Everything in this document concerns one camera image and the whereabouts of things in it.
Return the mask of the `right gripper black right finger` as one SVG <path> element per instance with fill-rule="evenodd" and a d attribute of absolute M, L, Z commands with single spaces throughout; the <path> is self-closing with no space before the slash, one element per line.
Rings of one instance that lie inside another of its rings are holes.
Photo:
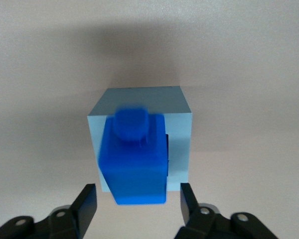
<path fill-rule="evenodd" d="M 189 183 L 180 184 L 184 220 L 176 239 L 276 239 L 256 216 L 237 212 L 228 219 L 212 204 L 199 203 Z"/>

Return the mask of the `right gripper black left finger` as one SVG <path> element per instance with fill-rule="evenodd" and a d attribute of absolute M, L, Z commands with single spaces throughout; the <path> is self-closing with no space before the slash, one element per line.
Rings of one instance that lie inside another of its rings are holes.
<path fill-rule="evenodd" d="M 0 239 L 82 239 L 97 210 L 95 184 L 87 184 L 71 205 L 54 209 L 45 219 L 18 216 L 0 227 Z"/>

